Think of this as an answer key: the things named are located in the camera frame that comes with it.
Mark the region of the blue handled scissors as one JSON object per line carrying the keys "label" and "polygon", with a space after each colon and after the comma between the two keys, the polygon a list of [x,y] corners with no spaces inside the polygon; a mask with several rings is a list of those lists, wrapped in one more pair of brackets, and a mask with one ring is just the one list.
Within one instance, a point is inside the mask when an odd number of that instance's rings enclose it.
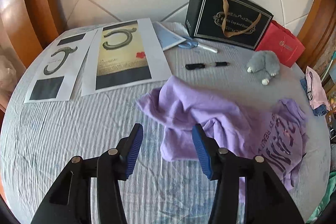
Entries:
{"label": "blue handled scissors", "polygon": [[218,49],[216,49],[214,47],[207,46],[207,45],[202,44],[200,42],[196,42],[192,38],[189,38],[187,36],[183,36],[183,38],[185,38],[185,41],[178,45],[179,48],[183,48],[183,49],[187,49],[187,50],[190,50],[192,48],[200,48],[200,49],[203,49],[203,50],[210,51],[212,53],[218,53]]}

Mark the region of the black gift bag gold ribbon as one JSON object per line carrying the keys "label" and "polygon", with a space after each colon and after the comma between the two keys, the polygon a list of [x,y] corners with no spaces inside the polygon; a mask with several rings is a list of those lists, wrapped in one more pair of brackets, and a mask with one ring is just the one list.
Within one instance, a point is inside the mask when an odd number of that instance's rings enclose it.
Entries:
{"label": "black gift bag gold ribbon", "polygon": [[189,0],[185,25],[192,38],[255,50],[273,14],[250,0]]}

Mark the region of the striped white bed sheet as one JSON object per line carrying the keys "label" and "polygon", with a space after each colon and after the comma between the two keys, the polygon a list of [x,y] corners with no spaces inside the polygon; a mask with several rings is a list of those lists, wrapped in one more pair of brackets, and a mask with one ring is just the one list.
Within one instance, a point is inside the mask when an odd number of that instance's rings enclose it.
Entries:
{"label": "striped white bed sheet", "polygon": [[[216,91],[240,105],[268,110],[282,98],[297,102],[307,115],[307,145],[290,195],[303,219],[322,200],[330,172],[329,130],[325,118],[313,114],[301,87],[301,69],[282,67],[280,75],[263,86],[247,73],[252,51],[215,43],[219,53],[184,50],[165,52],[173,75]],[[128,223],[206,223],[216,184],[196,161],[167,162],[159,147],[163,127],[145,116],[137,100],[161,82],[81,95],[77,81],[66,102],[26,103],[27,89],[44,55],[30,65],[17,84],[1,128],[1,180],[6,201],[21,223],[30,223],[43,197],[69,160],[101,155],[129,135],[135,123],[144,135],[135,169],[120,182]],[[186,64],[228,62],[226,67],[188,71]]]}

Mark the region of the red paper bag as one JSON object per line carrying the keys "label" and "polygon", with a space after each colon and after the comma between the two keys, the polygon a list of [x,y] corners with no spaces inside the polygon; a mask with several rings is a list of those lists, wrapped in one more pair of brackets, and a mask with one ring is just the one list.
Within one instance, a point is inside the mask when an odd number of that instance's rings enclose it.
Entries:
{"label": "red paper bag", "polygon": [[275,20],[272,20],[256,48],[256,51],[274,52],[280,63],[288,68],[293,66],[304,50],[299,39]]}

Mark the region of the black pen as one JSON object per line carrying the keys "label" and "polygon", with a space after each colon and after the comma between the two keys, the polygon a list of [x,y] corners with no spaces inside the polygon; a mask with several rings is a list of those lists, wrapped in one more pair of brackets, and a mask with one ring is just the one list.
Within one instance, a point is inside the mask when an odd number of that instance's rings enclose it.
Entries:
{"label": "black pen", "polygon": [[211,67],[226,67],[228,66],[228,62],[214,62],[214,63],[195,63],[195,64],[186,64],[185,68],[188,71],[193,71],[197,69],[205,69],[205,68],[211,68]]}

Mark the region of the pink and blue clothes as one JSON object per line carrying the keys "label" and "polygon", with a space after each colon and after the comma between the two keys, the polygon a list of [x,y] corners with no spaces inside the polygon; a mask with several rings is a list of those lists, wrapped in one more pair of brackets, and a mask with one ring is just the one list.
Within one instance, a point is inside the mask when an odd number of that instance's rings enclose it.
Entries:
{"label": "pink and blue clothes", "polygon": [[306,67],[305,77],[300,80],[300,84],[308,98],[313,114],[318,117],[325,116],[331,107],[317,72]]}

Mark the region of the small white hook poster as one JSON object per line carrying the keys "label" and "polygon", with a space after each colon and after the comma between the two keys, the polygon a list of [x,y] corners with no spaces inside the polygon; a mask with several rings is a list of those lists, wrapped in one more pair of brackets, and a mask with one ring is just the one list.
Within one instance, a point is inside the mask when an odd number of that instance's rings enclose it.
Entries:
{"label": "small white hook poster", "polygon": [[26,103],[70,100],[77,75],[96,30],[56,39],[31,81]]}

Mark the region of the purple printed t-shirt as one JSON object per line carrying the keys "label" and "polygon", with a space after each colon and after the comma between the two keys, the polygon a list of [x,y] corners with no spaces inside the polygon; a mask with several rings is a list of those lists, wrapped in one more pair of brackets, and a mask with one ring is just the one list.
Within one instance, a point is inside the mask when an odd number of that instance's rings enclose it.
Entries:
{"label": "purple printed t-shirt", "polygon": [[307,142],[306,115],[294,100],[280,99],[270,110],[259,110],[172,76],[137,104],[164,126],[165,161],[198,158],[191,133],[198,123],[219,147],[248,159],[265,157],[285,187],[294,188]]}

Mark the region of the grey plush bunny toy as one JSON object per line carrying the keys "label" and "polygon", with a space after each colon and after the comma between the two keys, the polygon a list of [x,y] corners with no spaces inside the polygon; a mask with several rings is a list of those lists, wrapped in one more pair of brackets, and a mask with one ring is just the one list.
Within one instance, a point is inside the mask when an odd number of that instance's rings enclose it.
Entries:
{"label": "grey plush bunny toy", "polygon": [[261,75],[261,83],[268,85],[280,73],[280,61],[273,51],[256,51],[247,63],[248,73]]}

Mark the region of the large poster with yellow centre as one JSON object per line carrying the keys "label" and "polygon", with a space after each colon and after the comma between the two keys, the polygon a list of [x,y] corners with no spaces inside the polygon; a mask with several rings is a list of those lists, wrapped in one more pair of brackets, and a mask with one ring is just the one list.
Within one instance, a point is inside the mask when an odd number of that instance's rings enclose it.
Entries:
{"label": "large poster with yellow centre", "polygon": [[149,18],[96,29],[85,62],[82,96],[168,80],[172,76]]}

